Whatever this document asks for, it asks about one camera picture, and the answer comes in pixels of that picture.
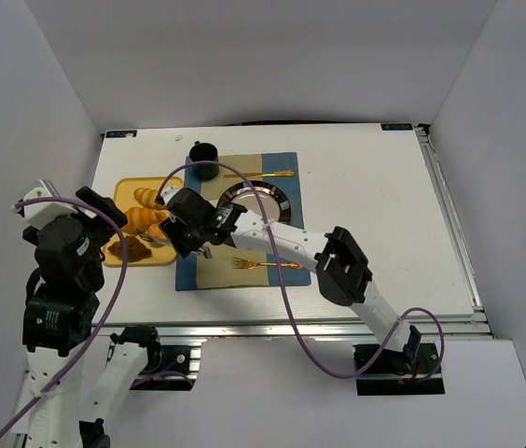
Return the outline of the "small round bread bun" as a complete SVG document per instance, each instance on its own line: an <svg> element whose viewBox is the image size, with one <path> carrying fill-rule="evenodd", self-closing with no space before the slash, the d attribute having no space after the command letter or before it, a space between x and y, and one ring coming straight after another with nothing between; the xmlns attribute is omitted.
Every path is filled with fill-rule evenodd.
<svg viewBox="0 0 526 448"><path fill-rule="evenodd" d="M147 229L146 233L149 239L159 244L164 244L168 240L166 234L160 228L159 224L152 224Z"/></svg>

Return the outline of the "silver metal tongs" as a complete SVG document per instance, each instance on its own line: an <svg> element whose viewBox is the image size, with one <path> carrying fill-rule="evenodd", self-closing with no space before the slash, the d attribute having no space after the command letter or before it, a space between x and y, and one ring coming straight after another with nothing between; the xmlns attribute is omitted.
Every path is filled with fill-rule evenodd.
<svg viewBox="0 0 526 448"><path fill-rule="evenodd" d="M149 242L152 245L173 246L172 243L167 239L166 235L160 229L149 229L148 231L138 229L136 233L141 239ZM211 259L213 257L211 249L206 245L198 248L197 250L192 251L192 254L198 257L202 257L204 259Z"/></svg>

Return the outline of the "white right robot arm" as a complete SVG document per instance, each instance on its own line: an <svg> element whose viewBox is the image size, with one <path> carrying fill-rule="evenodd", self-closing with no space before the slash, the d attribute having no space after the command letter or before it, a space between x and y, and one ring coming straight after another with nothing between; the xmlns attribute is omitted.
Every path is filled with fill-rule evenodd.
<svg viewBox="0 0 526 448"><path fill-rule="evenodd" d="M346 229L319 233L266 221L236 203L214 206L188 188L165 188L156 202L170 214L160 227L181 257L210 244L277 254L301 264L316 275L322 297L351 309L368 326L384 346L382 362L393 373L407 374L416 363L421 334L383 298L367 257Z"/></svg>

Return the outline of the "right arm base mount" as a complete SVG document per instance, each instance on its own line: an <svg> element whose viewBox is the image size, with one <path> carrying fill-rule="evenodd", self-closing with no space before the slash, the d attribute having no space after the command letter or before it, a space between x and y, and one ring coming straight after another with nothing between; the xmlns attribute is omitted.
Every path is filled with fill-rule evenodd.
<svg viewBox="0 0 526 448"><path fill-rule="evenodd" d="M378 359L356 379L359 397L400 397L444 395L446 389L438 349L434 343L422 343L412 363L397 353L381 352Z"/></svg>

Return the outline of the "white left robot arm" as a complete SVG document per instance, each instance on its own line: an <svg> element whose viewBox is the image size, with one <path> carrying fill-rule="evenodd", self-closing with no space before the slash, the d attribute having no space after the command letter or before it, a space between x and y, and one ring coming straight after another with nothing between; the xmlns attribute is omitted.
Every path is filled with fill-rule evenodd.
<svg viewBox="0 0 526 448"><path fill-rule="evenodd" d="M63 201L47 180L23 192L16 213L27 224L36 269L26 286L22 343L35 405L30 447L108 447L109 432L137 376L157 371L162 354L155 328L130 326L110 339L113 352L86 403L80 401L83 357L104 286L102 251L128 219L88 187Z"/></svg>

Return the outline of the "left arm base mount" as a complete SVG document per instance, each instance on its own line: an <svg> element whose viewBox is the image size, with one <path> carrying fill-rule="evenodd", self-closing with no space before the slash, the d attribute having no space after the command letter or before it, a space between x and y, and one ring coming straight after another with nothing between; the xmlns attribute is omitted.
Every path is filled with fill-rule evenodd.
<svg viewBox="0 0 526 448"><path fill-rule="evenodd" d="M122 345L136 344L147 352L146 366L131 384L131 390L190 391L196 383L190 375L189 345L165 345L155 327L129 326L120 334L111 333L108 358Z"/></svg>

